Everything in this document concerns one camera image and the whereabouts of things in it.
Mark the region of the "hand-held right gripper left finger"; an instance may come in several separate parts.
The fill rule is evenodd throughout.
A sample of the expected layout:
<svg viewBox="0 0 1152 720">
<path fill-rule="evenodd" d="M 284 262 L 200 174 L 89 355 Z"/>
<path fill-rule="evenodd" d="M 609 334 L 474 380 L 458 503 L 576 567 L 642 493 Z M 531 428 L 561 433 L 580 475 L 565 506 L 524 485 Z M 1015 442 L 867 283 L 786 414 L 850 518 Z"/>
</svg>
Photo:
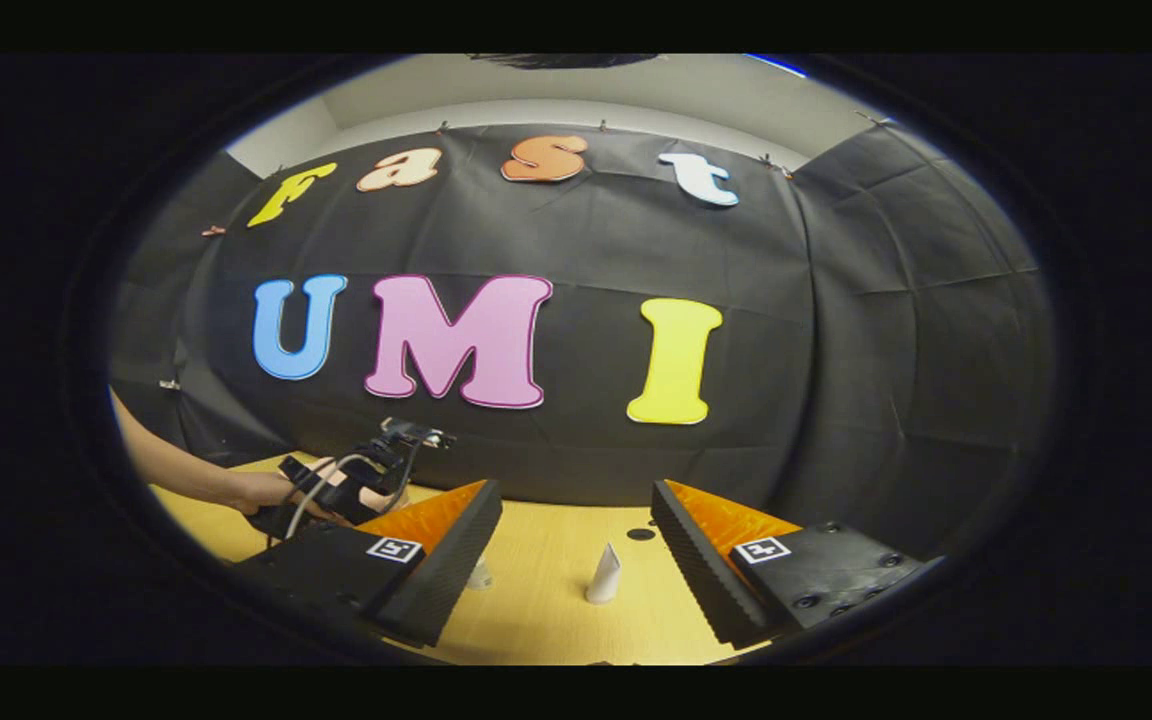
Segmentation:
<svg viewBox="0 0 1152 720">
<path fill-rule="evenodd" d="M 355 528 L 300 530 L 236 570 L 334 632 L 435 646 L 500 515 L 498 482 L 473 482 Z"/>
</svg>

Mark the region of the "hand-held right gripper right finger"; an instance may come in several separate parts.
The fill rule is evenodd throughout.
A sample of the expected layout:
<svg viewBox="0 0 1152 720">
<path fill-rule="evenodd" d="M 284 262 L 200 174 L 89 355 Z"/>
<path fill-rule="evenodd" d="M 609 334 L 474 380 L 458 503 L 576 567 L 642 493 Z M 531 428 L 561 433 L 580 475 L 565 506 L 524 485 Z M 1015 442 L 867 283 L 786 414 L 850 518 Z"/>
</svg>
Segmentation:
<svg viewBox="0 0 1152 720">
<path fill-rule="evenodd" d="M 735 650 L 813 632 L 946 560 L 844 521 L 799 525 L 677 480 L 654 484 L 650 510 L 714 638 Z"/>
</svg>

